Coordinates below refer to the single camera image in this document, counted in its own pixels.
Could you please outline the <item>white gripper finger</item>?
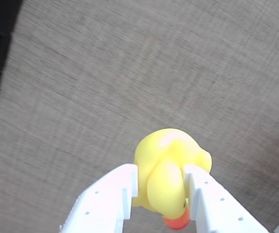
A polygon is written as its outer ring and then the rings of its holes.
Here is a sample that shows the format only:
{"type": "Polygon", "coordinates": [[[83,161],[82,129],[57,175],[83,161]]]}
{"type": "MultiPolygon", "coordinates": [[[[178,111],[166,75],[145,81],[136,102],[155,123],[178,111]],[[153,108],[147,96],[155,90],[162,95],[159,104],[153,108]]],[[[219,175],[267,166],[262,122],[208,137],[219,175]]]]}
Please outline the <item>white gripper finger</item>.
{"type": "Polygon", "coordinates": [[[84,190],[76,199],[61,233],[122,233],[138,196],[138,167],[123,164],[84,190]]]}
{"type": "Polygon", "coordinates": [[[221,184],[196,165],[184,166],[190,220],[198,233],[267,233],[221,184]]]}

